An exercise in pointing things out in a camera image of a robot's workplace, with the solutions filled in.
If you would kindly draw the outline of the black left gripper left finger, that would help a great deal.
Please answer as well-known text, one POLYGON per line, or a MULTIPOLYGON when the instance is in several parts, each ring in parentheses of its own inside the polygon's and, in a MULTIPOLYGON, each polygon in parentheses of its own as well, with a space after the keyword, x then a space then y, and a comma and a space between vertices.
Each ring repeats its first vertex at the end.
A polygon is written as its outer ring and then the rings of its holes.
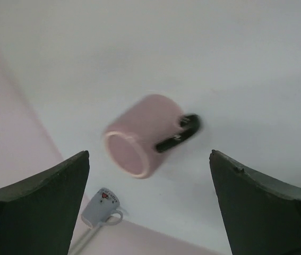
POLYGON ((67 254, 89 170, 81 151, 0 188, 0 254, 67 254))

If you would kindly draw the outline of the purple mug black handle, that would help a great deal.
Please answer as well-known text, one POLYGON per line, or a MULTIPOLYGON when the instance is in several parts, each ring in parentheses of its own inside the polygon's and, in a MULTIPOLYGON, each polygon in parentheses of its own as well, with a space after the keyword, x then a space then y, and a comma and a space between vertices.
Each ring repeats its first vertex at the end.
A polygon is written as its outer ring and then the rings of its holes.
POLYGON ((106 128, 103 139, 113 162, 137 179, 151 176, 176 147, 201 129, 197 114, 185 114, 163 95, 148 95, 106 128))

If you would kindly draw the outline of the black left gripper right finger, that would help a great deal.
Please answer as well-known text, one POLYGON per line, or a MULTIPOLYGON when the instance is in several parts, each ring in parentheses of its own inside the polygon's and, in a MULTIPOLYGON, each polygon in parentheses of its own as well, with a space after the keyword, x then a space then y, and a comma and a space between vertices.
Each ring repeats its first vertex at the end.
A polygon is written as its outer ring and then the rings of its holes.
POLYGON ((232 254, 301 254, 301 188, 217 150, 209 160, 232 254))

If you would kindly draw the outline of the grey mug heart print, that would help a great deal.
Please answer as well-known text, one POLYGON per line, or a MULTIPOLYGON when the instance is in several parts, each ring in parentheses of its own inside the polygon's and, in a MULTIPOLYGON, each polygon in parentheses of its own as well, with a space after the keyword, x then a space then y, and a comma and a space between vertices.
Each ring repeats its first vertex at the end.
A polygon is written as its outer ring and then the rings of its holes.
POLYGON ((114 226, 123 220, 119 207, 117 196, 108 188, 101 188, 83 210, 81 219, 90 228, 114 226))

